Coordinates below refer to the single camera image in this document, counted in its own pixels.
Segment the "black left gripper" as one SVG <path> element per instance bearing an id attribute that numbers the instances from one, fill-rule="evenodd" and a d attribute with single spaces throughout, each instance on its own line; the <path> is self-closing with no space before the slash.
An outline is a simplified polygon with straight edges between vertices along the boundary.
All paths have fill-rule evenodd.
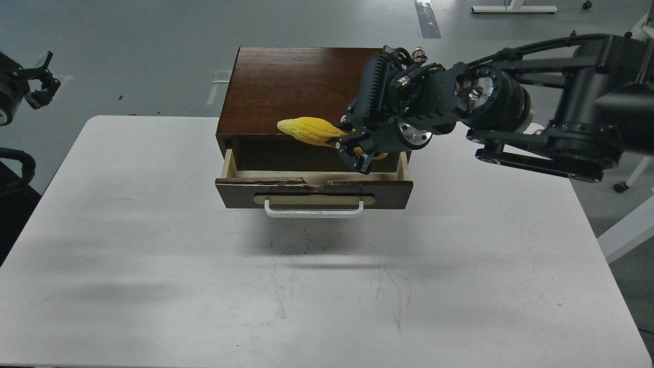
<path id="1" fill-rule="evenodd" d="M 51 51 L 43 53 L 36 66 L 32 69 L 33 77 L 42 77 L 40 90 L 30 91 L 28 81 L 21 75 L 21 66 L 2 66 L 1 69 L 1 105 L 2 108 L 17 108 L 24 100 L 36 110 L 51 103 L 61 82 L 52 77 L 49 65 L 54 54 Z"/>

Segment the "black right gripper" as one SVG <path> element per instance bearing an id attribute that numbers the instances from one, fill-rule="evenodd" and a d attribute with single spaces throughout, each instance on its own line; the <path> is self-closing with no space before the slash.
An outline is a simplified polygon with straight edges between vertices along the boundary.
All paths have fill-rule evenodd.
<path id="1" fill-rule="evenodd" d="M 423 148 L 457 123 L 476 122 L 476 86 L 466 63 L 445 68 L 419 51 L 383 47 L 364 63 L 357 96 L 336 124 L 337 156 L 368 175 L 375 154 Z"/>

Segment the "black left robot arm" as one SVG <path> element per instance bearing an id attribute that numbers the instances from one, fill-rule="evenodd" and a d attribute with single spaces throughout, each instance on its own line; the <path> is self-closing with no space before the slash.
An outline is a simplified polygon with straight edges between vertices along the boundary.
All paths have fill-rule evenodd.
<path id="1" fill-rule="evenodd" d="M 7 54 L 1 53 L 1 110 L 2 126 L 12 123 L 23 100 L 32 109 L 49 105 L 61 82 L 49 70 L 54 54 L 47 51 L 40 65 L 25 68 Z"/>

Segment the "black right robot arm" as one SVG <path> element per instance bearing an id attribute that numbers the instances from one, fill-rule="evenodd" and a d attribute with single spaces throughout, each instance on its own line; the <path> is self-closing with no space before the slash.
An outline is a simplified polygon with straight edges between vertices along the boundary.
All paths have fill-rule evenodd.
<path id="1" fill-rule="evenodd" d="M 624 152 L 652 155 L 652 39 L 572 33 L 446 68 L 384 47 L 328 140 L 369 174 L 383 153 L 422 149 L 467 126 L 494 165 L 599 182 Z"/>

